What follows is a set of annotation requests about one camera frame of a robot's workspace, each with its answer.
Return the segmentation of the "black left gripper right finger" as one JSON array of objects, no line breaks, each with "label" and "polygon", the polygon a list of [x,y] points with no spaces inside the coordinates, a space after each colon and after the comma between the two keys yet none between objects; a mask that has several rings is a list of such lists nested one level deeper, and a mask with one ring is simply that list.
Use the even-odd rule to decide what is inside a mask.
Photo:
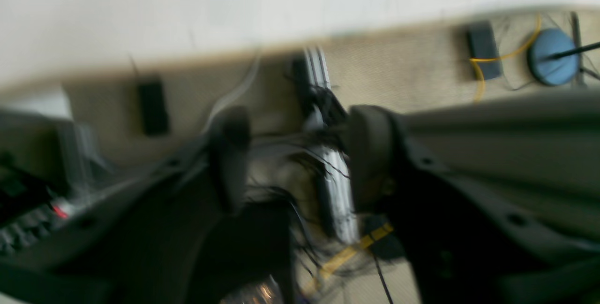
[{"label": "black left gripper right finger", "polygon": [[452,171],[409,135],[404,116],[352,107],[348,155],[354,205],[389,218],[423,303],[599,302],[599,240]]}]

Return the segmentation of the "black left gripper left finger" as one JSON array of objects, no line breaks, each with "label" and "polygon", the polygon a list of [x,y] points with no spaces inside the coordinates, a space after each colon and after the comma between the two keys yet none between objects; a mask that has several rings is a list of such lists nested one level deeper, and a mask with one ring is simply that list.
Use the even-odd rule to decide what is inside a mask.
[{"label": "black left gripper left finger", "polygon": [[27,304],[182,304],[204,240],[242,208],[243,107],[160,165],[115,176],[40,242],[1,259],[1,294]]}]

